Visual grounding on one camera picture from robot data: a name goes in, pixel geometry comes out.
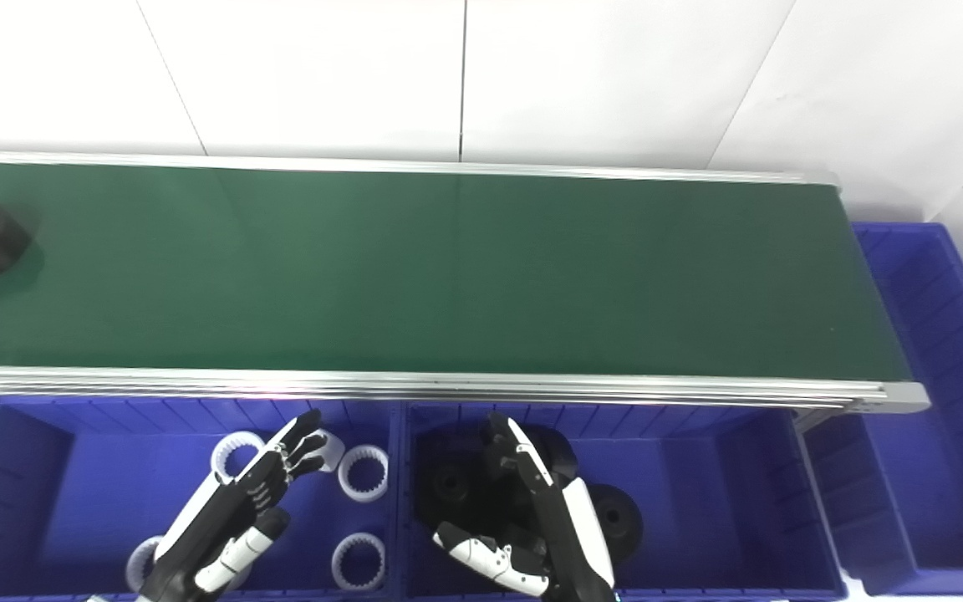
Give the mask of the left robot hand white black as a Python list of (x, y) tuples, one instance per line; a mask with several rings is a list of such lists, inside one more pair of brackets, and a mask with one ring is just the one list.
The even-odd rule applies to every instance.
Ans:
[(279, 503), (290, 485), (324, 465), (322, 418), (320, 409), (295, 416), (238, 475), (214, 477), (183, 525), (166, 533), (138, 599), (217, 601), (225, 594), (287, 530), (291, 517)]

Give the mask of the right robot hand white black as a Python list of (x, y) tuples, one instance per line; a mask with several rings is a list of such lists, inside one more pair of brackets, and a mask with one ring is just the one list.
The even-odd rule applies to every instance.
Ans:
[(487, 416), (486, 454), (515, 475), (538, 519), (545, 551), (440, 522), (433, 543), (459, 564), (505, 589), (542, 601), (618, 601), (613, 564), (591, 494), (581, 477), (549, 467), (538, 444), (511, 416)]

